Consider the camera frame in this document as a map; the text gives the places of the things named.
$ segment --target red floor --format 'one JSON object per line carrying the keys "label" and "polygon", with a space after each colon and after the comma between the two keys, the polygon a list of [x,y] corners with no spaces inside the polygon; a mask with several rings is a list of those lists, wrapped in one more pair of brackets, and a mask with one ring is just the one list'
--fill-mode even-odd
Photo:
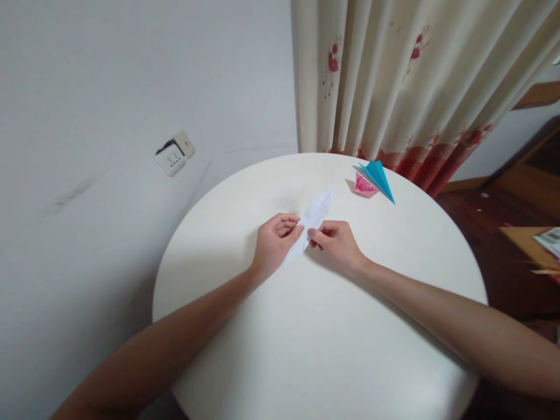
{"label": "red floor", "polygon": [[[555,342],[560,287],[547,276],[532,274],[528,265],[516,262],[527,257],[498,228],[560,226],[560,220],[495,186],[445,192],[436,201],[471,246],[489,305]],[[553,418],[560,418],[560,404],[527,398],[483,379],[463,420]]]}

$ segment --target floral curtain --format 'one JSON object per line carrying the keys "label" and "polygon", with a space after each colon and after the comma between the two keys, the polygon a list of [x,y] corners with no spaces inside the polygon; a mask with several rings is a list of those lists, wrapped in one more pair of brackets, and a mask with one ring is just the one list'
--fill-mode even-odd
{"label": "floral curtain", "polygon": [[560,54],[558,0],[294,2],[301,152],[435,197]]}

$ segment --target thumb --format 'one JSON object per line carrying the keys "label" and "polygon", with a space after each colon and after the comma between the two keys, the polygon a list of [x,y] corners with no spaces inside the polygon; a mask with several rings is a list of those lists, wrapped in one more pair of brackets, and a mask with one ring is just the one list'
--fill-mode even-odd
{"label": "thumb", "polygon": [[290,246],[296,243],[296,241],[302,235],[302,232],[303,232],[303,225],[299,225],[294,227],[293,230],[290,232],[290,234],[286,236],[286,239],[290,243]]}
{"label": "thumb", "polygon": [[317,229],[311,228],[307,232],[308,232],[309,236],[311,237],[311,239],[313,239],[315,242],[317,242],[323,248],[325,248],[328,241],[331,239],[327,235],[325,235],[323,232],[321,232],[320,230],[317,230]]}

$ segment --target blue origami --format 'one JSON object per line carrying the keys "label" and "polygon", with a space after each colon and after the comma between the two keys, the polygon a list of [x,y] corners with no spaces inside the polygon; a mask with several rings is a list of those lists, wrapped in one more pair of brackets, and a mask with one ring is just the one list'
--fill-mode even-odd
{"label": "blue origami", "polygon": [[379,191],[387,196],[389,200],[395,204],[395,200],[393,198],[393,194],[391,193],[391,188],[389,188],[389,183],[387,182],[387,177],[385,176],[385,171],[383,170],[383,165],[381,164],[381,160],[377,162],[371,161],[364,166],[360,163],[360,166],[363,168],[364,172],[370,179],[377,185]]}

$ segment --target white origami paper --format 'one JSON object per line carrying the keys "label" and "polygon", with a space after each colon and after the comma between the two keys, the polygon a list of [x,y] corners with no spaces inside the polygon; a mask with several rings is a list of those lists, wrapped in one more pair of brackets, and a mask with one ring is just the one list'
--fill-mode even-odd
{"label": "white origami paper", "polygon": [[299,237],[297,242],[292,245],[290,248],[288,255],[284,259],[282,265],[285,265],[292,261],[297,256],[303,254],[305,249],[311,242],[311,238],[307,234],[308,229],[318,229],[322,224],[325,218],[328,215],[329,210],[331,209],[331,204],[333,203],[333,196],[334,190],[331,188],[325,193],[321,194],[319,197],[313,200],[311,205],[305,211],[305,214],[300,219],[299,225],[305,226],[302,232],[302,235]]}

